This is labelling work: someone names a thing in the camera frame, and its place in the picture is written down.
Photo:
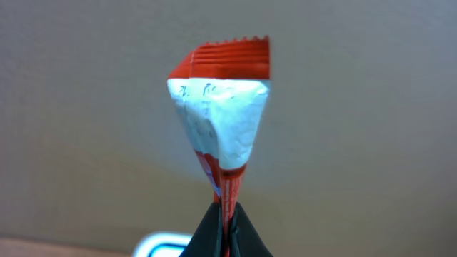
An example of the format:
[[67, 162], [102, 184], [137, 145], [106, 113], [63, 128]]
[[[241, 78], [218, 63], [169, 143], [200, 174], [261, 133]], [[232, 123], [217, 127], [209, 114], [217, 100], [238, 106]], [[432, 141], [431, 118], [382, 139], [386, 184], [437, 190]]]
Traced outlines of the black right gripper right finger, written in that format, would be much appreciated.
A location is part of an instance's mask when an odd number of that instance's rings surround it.
[[240, 203], [236, 204], [229, 228], [230, 257], [273, 257]]

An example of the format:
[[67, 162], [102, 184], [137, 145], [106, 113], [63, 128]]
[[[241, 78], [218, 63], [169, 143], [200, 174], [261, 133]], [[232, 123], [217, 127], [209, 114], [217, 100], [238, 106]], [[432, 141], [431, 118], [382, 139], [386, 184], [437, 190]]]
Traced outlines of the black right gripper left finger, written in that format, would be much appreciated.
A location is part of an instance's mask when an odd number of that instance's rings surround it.
[[179, 257], [221, 257], [222, 244], [221, 204], [212, 203]]

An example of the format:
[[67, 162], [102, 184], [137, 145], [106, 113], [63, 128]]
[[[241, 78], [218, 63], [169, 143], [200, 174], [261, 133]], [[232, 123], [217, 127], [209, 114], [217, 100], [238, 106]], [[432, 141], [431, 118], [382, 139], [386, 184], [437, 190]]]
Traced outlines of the red stick sachet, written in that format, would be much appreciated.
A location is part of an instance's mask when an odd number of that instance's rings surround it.
[[222, 256], [237, 256], [235, 213], [271, 89], [270, 40], [206, 42], [169, 74], [167, 88], [221, 207]]

